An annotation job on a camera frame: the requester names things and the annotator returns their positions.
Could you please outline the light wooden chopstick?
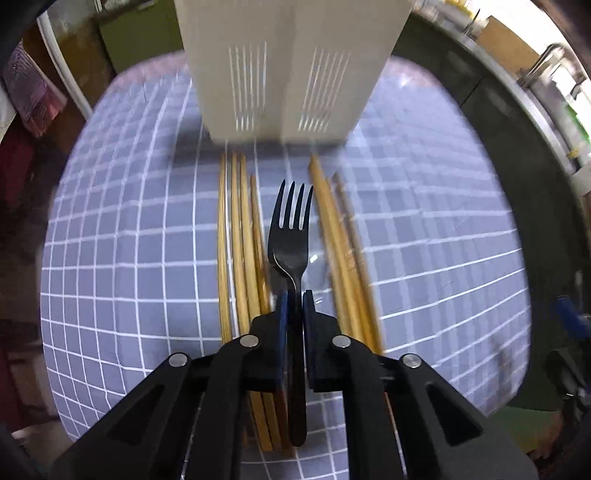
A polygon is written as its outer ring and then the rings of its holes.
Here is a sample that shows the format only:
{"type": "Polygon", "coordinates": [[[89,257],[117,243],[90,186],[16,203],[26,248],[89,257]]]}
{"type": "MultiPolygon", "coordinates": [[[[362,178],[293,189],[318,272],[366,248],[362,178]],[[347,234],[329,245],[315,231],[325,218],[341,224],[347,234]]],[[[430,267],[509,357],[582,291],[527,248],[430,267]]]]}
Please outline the light wooden chopstick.
{"type": "Polygon", "coordinates": [[[226,251],[226,156],[221,154],[221,169],[218,179],[217,206],[217,288],[219,323],[221,324],[221,341],[223,344],[232,339],[230,303],[228,293],[228,252],[226,251]]]}

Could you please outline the blue checkered tablecloth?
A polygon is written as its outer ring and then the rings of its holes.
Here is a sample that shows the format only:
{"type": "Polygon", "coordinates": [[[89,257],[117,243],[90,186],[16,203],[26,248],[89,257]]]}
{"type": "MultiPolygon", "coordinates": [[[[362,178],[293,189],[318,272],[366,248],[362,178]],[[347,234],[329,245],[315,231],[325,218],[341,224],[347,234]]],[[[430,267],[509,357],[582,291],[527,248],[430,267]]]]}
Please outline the blue checkered tablecloth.
{"type": "MultiPolygon", "coordinates": [[[[215,281],[219,150],[181,55],[109,87],[49,220],[45,359],[66,431],[81,435],[171,351],[221,344],[215,281]]],[[[473,130],[440,87],[382,74],[339,170],[389,354],[416,353],[481,410],[527,365],[530,306],[512,213],[473,130]]]]}

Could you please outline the purple checkered apron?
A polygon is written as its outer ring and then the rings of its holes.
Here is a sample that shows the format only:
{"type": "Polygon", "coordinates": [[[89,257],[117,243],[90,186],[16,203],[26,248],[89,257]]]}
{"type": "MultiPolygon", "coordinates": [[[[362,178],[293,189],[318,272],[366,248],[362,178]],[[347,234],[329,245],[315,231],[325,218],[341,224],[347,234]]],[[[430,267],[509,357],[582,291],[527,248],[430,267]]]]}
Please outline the purple checkered apron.
{"type": "Polygon", "coordinates": [[[42,137],[67,104],[66,96],[38,67],[20,41],[2,69],[8,96],[24,126],[42,137]]]}

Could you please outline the chrome sink faucet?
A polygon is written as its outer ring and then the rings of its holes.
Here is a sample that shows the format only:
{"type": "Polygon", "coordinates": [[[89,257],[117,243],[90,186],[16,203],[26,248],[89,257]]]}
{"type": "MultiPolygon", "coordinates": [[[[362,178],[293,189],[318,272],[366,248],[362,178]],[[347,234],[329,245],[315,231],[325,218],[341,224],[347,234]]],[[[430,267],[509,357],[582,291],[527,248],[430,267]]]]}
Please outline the chrome sink faucet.
{"type": "Polygon", "coordinates": [[[529,87],[536,78],[541,76],[545,70],[559,65],[561,62],[567,64],[567,70],[575,80],[576,85],[582,84],[588,74],[583,68],[576,54],[567,46],[561,43],[550,44],[538,57],[528,70],[523,70],[517,80],[517,84],[523,88],[529,87]]]}

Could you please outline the white plastic utensil holder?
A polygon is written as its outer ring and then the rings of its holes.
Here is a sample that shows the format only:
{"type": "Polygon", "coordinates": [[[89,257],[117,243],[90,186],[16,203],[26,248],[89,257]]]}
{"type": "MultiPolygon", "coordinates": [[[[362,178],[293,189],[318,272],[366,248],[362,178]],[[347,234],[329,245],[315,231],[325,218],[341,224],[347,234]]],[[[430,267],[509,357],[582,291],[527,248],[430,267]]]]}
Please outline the white plastic utensil holder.
{"type": "Polygon", "coordinates": [[[176,2],[211,139],[345,141],[412,8],[392,0],[176,2]]]}

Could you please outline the wooden cutting board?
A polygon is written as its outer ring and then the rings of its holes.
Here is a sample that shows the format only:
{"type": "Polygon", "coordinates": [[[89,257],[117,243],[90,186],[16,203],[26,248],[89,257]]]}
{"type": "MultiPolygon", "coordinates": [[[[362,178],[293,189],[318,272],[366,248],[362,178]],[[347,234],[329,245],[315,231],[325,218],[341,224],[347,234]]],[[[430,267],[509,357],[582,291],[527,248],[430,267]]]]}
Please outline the wooden cutting board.
{"type": "Polygon", "coordinates": [[[532,67],[539,54],[494,16],[489,16],[487,21],[477,44],[514,75],[519,76],[532,67]]]}

